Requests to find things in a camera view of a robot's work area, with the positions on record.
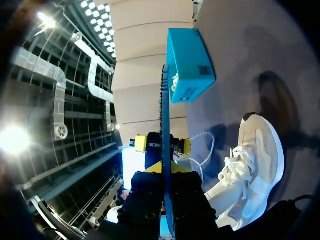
white shoelace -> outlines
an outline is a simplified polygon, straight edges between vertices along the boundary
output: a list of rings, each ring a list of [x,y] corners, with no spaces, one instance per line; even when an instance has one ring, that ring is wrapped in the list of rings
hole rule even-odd
[[[242,188],[242,199],[247,198],[246,182],[252,181],[251,172],[255,171],[255,154],[246,146],[230,149],[230,157],[224,159],[225,167],[218,174],[220,181],[226,184],[239,182]]]

light fixture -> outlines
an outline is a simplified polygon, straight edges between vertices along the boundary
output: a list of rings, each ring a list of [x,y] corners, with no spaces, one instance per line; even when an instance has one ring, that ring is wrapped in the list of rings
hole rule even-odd
[[[42,12],[38,13],[39,19],[42,21],[42,26],[46,29],[54,29],[56,27],[56,21]]]
[[[114,49],[113,49],[112,47],[108,47],[106,50],[107,50],[109,53],[112,53],[112,52],[114,51]]]
[[[104,25],[104,21],[102,19],[99,19],[96,22],[98,23],[99,26],[103,26]]]
[[[109,31],[109,33],[110,33],[111,36],[113,36],[113,35],[115,35],[115,30],[111,29],[111,30]]]
[[[102,28],[102,32],[103,32],[104,34],[107,34],[107,33],[108,33],[108,29],[106,29],[106,28],[104,27],[104,28]]]
[[[89,8],[90,8],[90,9],[94,9],[95,7],[96,7],[96,5],[95,5],[94,2],[92,2],[92,3],[89,4]]]
[[[98,10],[99,10],[99,11],[101,11],[101,10],[103,10],[103,9],[105,9],[105,6],[104,6],[103,4],[98,6]]]
[[[107,18],[109,18],[109,14],[108,14],[108,13],[105,13],[105,14],[103,14],[103,15],[101,16],[101,18],[102,18],[102,19],[107,19]]]
[[[94,16],[95,18],[97,18],[97,17],[100,16],[100,13],[99,13],[98,11],[94,11],[94,12],[93,12],[93,16]]]
[[[94,27],[94,30],[98,33],[98,32],[101,31],[101,27],[100,27],[100,26],[95,26],[95,27]]]
[[[105,26],[106,26],[107,28],[111,28],[111,27],[112,27],[112,22],[111,22],[111,21],[107,21],[107,22],[105,23]]]
[[[105,36],[103,33],[100,33],[100,34],[99,34],[99,38],[100,38],[100,39],[105,39],[106,36]]]
[[[86,1],[83,1],[83,2],[81,3],[81,7],[82,7],[82,8],[88,7],[88,3],[87,3]]]
[[[92,11],[90,9],[88,9],[87,11],[85,11],[85,15],[91,16],[92,15]]]
[[[11,155],[18,155],[28,148],[28,133],[21,127],[9,126],[0,134],[0,148]]]
[[[39,34],[45,32],[47,29],[54,29],[56,27],[56,21],[52,17],[49,17],[42,12],[39,12],[37,16],[42,21],[39,26],[41,28],[41,31],[36,33],[34,36],[38,36]]]

cyan box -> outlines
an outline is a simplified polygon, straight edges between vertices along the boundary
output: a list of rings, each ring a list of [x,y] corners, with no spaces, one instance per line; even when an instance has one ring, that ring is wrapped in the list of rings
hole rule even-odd
[[[166,64],[171,102],[194,101],[215,81],[214,70],[204,43],[196,29],[169,28]],[[173,92],[173,77],[179,81]]]

white duct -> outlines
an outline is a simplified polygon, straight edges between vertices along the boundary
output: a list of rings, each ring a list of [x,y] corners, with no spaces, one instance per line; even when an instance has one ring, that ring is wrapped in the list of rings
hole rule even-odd
[[[108,66],[99,56],[96,55],[96,53],[82,40],[79,32],[74,33],[71,40],[79,49],[91,58],[87,86],[93,96],[105,100],[107,131],[111,132],[114,130],[114,125],[111,122],[110,103],[114,102],[114,96],[110,92],[96,86],[96,74],[98,65],[110,75],[115,72],[115,69],[112,66]]]
[[[56,81],[53,106],[54,138],[56,141],[66,139],[68,128],[65,125],[65,95],[67,88],[65,73],[60,67],[43,60],[22,47],[17,49],[15,58],[11,62],[19,68]]]

bolt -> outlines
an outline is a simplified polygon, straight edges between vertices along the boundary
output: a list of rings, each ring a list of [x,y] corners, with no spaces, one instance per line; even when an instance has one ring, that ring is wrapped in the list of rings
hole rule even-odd
[[[145,215],[145,218],[148,220],[154,220],[156,219],[156,215],[153,212],[149,212]]]
[[[117,213],[119,216],[123,216],[126,214],[126,210],[124,210],[123,208],[120,208],[120,209],[118,209]]]

